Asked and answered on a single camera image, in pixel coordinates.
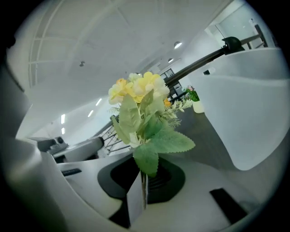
artificial flower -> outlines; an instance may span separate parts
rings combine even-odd
[[[164,96],[169,94],[169,89],[165,86],[164,80],[158,74],[151,72],[144,73],[143,78],[139,78],[134,82],[133,91],[141,100],[142,98],[154,89],[153,97]]]
[[[164,100],[164,105],[165,105],[165,107],[170,107],[170,106],[171,106],[171,102],[168,101],[168,98],[166,98],[166,99]]]
[[[109,89],[109,103],[115,105],[123,101],[123,97],[126,94],[130,94],[132,97],[136,97],[133,92],[133,83],[127,83],[123,78],[117,80],[116,84]]]

floor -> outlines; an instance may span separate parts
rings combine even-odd
[[[191,138],[196,146],[192,150],[175,155],[210,165],[235,183],[246,188],[260,202],[265,202],[278,186],[288,163],[290,133],[277,149],[262,163],[248,171],[240,171],[233,165],[221,139],[204,113],[196,114],[192,108],[178,113],[182,120],[177,131]]]

ceiling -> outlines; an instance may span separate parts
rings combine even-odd
[[[8,63],[33,106],[18,136],[31,135],[144,73],[187,45],[231,0],[55,0],[39,6],[16,34]],[[183,45],[174,49],[173,44]]]

